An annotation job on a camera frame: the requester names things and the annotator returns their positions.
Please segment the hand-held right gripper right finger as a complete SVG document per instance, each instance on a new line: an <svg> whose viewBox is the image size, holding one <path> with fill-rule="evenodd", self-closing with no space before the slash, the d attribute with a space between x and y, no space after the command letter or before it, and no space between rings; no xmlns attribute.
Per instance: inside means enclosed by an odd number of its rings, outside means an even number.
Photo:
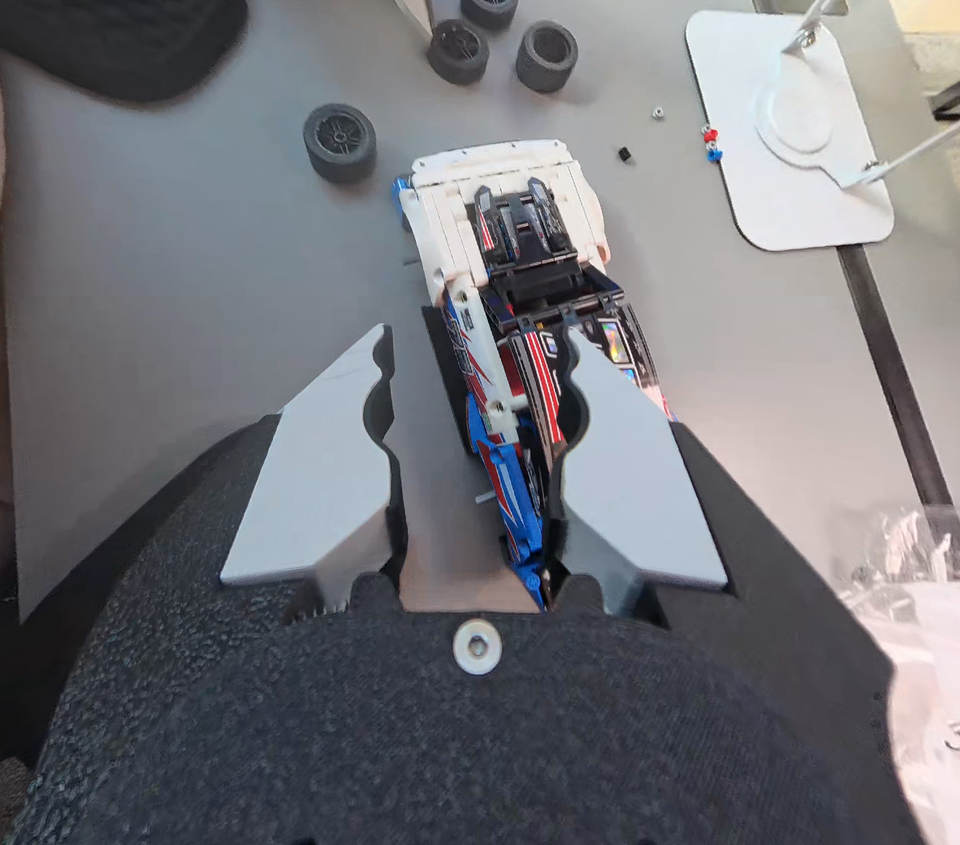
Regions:
<svg viewBox="0 0 960 845"><path fill-rule="evenodd" d="M665 585L725 592L729 575L663 407L575 326L558 338L561 448L549 473L546 575L552 605L576 575L608 614L632 617Z"/></svg>

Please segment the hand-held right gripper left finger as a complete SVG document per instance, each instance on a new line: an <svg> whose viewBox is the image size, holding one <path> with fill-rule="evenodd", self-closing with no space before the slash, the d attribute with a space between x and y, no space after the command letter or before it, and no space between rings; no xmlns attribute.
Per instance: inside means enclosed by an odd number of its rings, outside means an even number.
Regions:
<svg viewBox="0 0 960 845"><path fill-rule="evenodd" d="M220 571L225 586L304 580L341 609L360 575L401 590L409 549L394 422L393 332L378 323L298 392L279 421Z"/></svg>

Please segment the toy brick race car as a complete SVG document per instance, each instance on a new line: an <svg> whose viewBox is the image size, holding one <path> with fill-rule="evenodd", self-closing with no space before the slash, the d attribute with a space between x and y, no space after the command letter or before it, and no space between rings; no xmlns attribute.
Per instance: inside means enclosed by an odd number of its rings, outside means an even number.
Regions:
<svg viewBox="0 0 960 845"><path fill-rule="evenodd" d="M430 299L421 312L462 445L491 483L503 559L546 611L549 475L567 444L564 322L672 416L637 316L606 273L601 203L556 139L421 156L392 197L414 236Z"/></svg>

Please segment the clear plastic bag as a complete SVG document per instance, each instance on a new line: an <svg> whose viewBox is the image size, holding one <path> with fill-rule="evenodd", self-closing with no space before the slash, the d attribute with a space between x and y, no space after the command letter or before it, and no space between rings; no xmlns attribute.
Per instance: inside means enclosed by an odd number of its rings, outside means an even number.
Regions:
<svg viewBox="0 0 960 845"><path fill-rule="evenodd" d="M893 666L894 773L925 843L959 842L959 518L874 507L844 522L831 584Z"/></svg>

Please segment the white book stand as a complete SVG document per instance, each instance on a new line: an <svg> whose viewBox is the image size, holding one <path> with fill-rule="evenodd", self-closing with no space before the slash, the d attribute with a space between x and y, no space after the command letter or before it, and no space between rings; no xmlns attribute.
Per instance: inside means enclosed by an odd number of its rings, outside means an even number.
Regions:
<svg viewBox="0 0 960 845"><path fill-rule="evenodd" d="M958 137L959 125L876 159L840 45L824 18L698 11L685 42L736 227L767 252L869 244L894 228L884 179Z"/></svg>

